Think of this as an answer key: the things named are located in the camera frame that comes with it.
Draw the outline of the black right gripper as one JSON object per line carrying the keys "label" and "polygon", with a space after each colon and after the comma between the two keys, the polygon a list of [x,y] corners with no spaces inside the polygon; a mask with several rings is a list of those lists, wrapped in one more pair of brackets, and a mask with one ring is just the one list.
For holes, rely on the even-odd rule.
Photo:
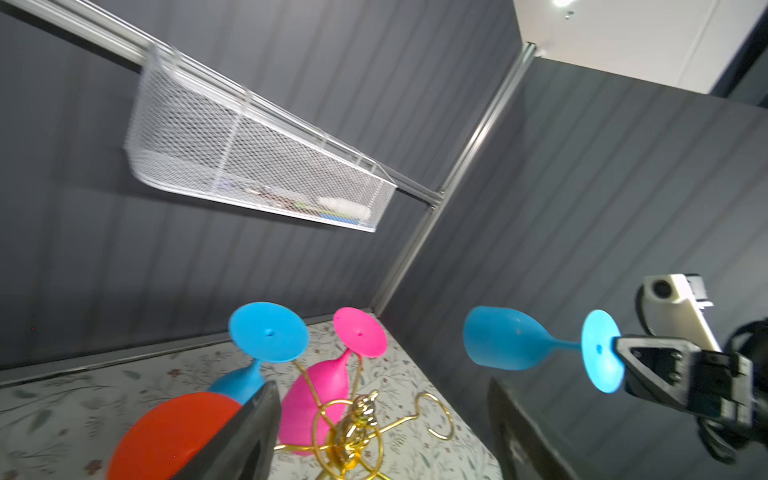
{"label": "black right gripper", "polygon": [[705,352],[693,376],[699,347],[689,340],[630,335],[612,348],[625,366],[625,392],[678,411],[689,401],[704,446],[767,444],[767,382],[749,358]]}

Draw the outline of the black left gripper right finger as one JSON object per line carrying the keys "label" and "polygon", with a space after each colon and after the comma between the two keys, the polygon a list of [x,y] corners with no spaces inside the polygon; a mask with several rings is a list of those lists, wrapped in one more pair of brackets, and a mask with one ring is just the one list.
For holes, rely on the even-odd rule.
{"label": "black left gripper right finger", "polygon": [[565,438],[494,377],[487,390],[493,451],[504,479],[580,479],[579,460]]}

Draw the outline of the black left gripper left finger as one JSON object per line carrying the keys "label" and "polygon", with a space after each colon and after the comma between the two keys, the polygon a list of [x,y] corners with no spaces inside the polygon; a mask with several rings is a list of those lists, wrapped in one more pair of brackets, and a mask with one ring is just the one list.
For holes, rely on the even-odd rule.
{"label": "black left gripper left finger", "polygon": [[280,420],[278,386],[267,381],[173,479],[267,479]]}

